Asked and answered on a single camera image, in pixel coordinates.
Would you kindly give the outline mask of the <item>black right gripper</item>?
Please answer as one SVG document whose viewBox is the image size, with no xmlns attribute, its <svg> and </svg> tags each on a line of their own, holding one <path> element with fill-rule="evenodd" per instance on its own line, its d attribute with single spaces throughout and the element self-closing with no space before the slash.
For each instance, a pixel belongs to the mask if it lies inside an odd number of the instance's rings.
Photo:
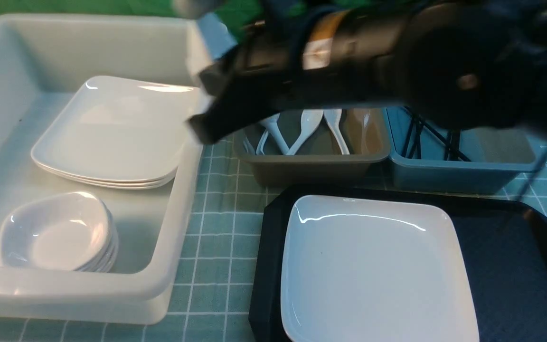
<svg viewBox="0 0 547 342">
<path fill-rule="evenodd" d="M 311 7 L 290 18 L 265 10 L 243 41 L 200 73 L 187 128 L 213 145 L 280 111 L 392 102 L 387 80 L 408 15 Z"/>
</svg>

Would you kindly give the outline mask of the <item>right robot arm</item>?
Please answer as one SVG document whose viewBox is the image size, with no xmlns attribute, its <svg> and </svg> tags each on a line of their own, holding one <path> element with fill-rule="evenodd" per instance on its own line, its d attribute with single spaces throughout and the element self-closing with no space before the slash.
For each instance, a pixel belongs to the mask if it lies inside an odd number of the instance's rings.
<svg viewBox="0 0 547 342">
<path fill-rule="evenodd" d="M 199 75 L 214 99 L 188 123 L 204 144 L 283 111 L 397 105 L 447 130 L 547 139 L 547 0 L 426 0 L 390 17 L 260 3 L 245 40 Z"/>
</svg>

